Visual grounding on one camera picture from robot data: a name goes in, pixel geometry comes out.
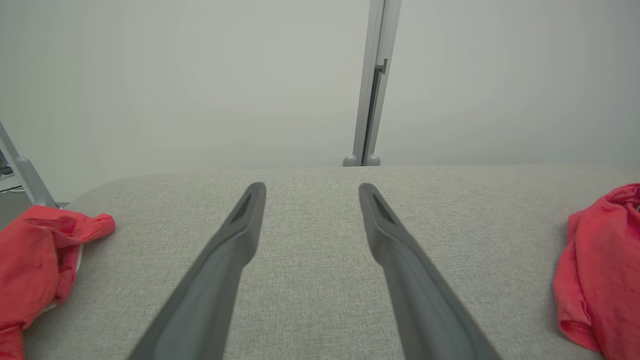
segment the gray support leg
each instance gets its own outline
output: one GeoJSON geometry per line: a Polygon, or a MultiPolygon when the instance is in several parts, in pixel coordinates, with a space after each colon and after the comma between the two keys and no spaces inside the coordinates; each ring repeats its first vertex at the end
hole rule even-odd
{"type": "Polygon", "coordinates": [[[56,202],[53,201],[51,194],[44,186],[40,175],[33,167],[31,161],[18,154],[18,150],[13,146],[13,142],[9,138],[9,134],[4,130],[4,126],[0,122],[0,150],[6,157],[13,172],[20,180],[24,191],[31,199],[34,205],[49,206],[57,208],[56,202]]]}

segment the white wall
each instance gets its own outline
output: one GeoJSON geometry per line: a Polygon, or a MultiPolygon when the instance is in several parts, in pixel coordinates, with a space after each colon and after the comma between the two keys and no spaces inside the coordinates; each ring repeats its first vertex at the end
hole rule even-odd
{"type": "Polygon", "coordinates": [[[112,179],[340,166],[368,0],[0,3],[0,121],[59,202],[112,179]]]}
{"type": "Polygon", "coordinates": [[[382,165],[640,165],[640,1],[403,0],[382,165]]]}

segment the gray upholstered surface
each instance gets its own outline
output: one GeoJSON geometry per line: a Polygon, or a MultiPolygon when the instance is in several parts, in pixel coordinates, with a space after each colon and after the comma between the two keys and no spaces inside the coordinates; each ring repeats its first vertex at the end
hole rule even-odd
{"type": "Polygon", "coordinates": [[[551,282],[567,216],[640,170],[367,167],[145,176],[67,208],[116,233],[85,247],[66,304],[25,333],[28,360],[126,359],[244,188],[267,185],[225,359],[401,359],[357,197],[375,184],[505,359],[597,359],[557,330],[551,282]]]}

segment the gray floor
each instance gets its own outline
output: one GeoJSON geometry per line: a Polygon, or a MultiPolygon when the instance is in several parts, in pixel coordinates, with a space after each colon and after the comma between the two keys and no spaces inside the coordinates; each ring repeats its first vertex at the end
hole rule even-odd
{"type": "Polygon", "coordinates": [[[4,229],[10,222],[31,206],[26,193],[5,193],[0,195],[0,229],[4,229]]]}

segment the red cloth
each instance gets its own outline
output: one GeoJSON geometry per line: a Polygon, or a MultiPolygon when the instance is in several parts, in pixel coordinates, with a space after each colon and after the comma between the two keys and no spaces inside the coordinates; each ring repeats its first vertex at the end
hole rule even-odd
{"type": "Polygon", "coordinates": [[[22,331],[69,296],[79,244],[114,230],[109,215],[32,206],[0,231],[0,359],[24,359],[22,331]]]}
{"type": "Polygon", "coordinates": [[[554,293],[560,329],[607,359],[640,359],[640,184],[569,217],[554,293]]]}

